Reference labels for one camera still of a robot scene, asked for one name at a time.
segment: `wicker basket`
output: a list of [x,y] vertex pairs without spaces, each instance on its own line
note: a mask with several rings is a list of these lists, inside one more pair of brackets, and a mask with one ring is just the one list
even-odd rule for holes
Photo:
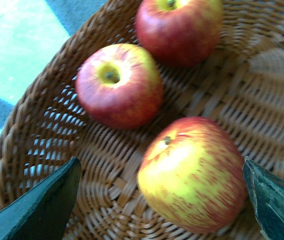
[[135,130],[98,124],[79,106],[74,83],[98,49],[137,44],[140,0],[109,0],[62,46],[14,107],[0,135],[0,210],[72,156],[82,164],[64,239],[263,239],[249,201],[233,224],[196,235],[147,206],[136,173],[152,139],[173,120],[206,116],[243,156],[284,178],[284,0],[225,0],[221,41],[188,69],[159,65],[165,100]]

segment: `gray carpet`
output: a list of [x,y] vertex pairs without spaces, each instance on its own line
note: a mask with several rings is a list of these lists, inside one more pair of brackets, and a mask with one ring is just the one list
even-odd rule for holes
[[105,2],[106,0],[0,2],[0,132],[27,86],[67,38]]

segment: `floor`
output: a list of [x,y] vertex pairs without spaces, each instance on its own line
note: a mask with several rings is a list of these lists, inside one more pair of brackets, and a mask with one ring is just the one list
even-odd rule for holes
[[0,133],[62,44],[106,0],[0,0]]

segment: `red apple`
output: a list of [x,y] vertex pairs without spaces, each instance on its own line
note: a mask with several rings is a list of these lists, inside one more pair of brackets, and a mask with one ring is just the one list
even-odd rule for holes
[[75,91],[84,110],[115,129],[133,129],[158,113],[164,86],[157,65],[143,47],[122,43],[92,54],[80,68]]
[[155,60],[186,68],[213,52],[222,21],[222,0],[143,0],[135,17],[135,31]]
[[137,173],[148,205],[167,221],[196,234],[232,223],[247,189],[244,158],[217,123],[183,117],[153,140]]

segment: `light blue floor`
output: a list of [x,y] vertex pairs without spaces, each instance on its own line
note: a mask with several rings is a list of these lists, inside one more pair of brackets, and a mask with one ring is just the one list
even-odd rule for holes
[[[80,5],[86,4],[88,8],[91,4],[95,7],[91,7],[91,12],[88,13],[82,10],[82,22],[102,2],[105,1],[79,0]],[[82,25],[76,18],[72,22],[65,17],[67,14],[76,14],[77,11],[70,11],[67,3],[70,4],[70,1],[0,0],[0,132],[13,105],[70,34],[73,34],[70,33],[71,27],[78,28]]]

